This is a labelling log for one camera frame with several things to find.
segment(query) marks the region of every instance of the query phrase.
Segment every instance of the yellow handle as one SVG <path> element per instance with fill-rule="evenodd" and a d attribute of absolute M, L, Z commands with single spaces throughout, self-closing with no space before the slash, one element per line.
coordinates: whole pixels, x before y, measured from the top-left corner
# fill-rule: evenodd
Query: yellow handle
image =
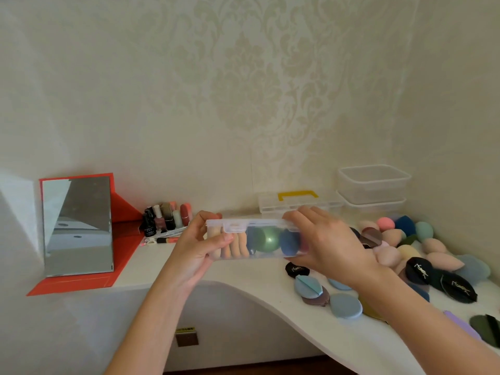
<path fill-rule="evenodd" d="M 280 192 L 278 194 L 278 200 L 283 201 L 283 197 L 292 197 L 292 196 L 305 196 L 305 195 L 311 195 L 313 197 L 319 197 L 316 195 L 316 192 L 314 191 L 293 191 L 293 192 Z"/>

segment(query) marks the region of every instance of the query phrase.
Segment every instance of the person's left hand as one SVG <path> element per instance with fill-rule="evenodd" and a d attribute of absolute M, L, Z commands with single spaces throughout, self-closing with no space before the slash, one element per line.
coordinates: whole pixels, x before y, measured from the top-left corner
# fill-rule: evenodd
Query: person's left hand
<path fill-rule="evenodd" d="M 214 262 L 209 254 L 229 245 L 234 239 L 233 235 L 228 233 L 203 239 L 207 232 L 205 222 L 221 218 L 221 214 L 200 211 L 179 237 L 161 272 L 173 277 L 178 286 L 191 290 Z"/>

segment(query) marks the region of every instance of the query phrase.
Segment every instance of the plastic container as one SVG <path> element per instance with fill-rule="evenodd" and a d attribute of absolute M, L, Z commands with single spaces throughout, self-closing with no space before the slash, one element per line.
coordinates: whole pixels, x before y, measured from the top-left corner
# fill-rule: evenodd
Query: plastic container
<path fill-rule="evenodd" d="M 352 204 L 396 202 L 405 198 L 411 175 L 386 164 L 344 167 L 338 171 L 338 191 Z"/>
<path fill-rule="evenodd" d="M 378 202 L 372 204 L 353 204 L 347 201 L 347 199 L 343 197 L 340 192 L 337 193 L 339 197 L 341 197 L 344 200 L 347 208 L 359 212 L 361 214 L 365 213 L 378 214 L 378 213 L 395 212 L 398 211 L 406 202 L 406 199 L 404 198 L 398 201 Z"/>
<path fill-rule="evenodd" d="M 207 236 L 232 233 L 233 242 L 211 254 L 213 259 L 284 258 L 305 254 L 298 229 L 286 220 L 207 220 Z"/>
<path fill-rule="evenodd" d="M 264 218 L 281 218 L 283 213 L 301 205 L 315 206 L 331 214 L 340 214 L 343 199 L 334 190 L 302 190 L 293 192 L 266 192 L 258 194 L 260 213 Z"/>

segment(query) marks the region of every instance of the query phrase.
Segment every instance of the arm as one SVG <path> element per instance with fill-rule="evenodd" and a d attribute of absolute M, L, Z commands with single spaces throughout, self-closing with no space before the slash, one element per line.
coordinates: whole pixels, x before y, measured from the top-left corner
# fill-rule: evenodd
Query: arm
<path fill-rule="evenodd" d="M 212 264 L 208 254 L 233 240 L 232 234 L 203 240 L 205 221 L 215 218 L 221 216 L 200 212 L 179 238 L 105 375 L 163 373 L 185 301 Z"/>
<path fill-rule="evenodd" d="M 379 265 L 345 223 L 315 207 L 300 207 L 283 217 L 301 230 L 310 247 L 303 257 L 289 259 L 358 291 L 428 375 L 498 372 L 496 353 L 406 286 L 390 268 Z"/>

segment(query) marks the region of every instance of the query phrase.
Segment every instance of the black strap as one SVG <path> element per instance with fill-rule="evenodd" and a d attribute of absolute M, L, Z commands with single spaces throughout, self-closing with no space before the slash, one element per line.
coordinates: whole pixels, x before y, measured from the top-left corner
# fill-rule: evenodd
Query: black strap
<path fill-rule="evenodd" d="M 486 320 L 490 326 L 490 330 L 493 333 L 493 338 L 497 343 L 497 347 L 500 347 L 500 328 L 498 327 L 498 321 L 495 317 L 486 315 Z"/>

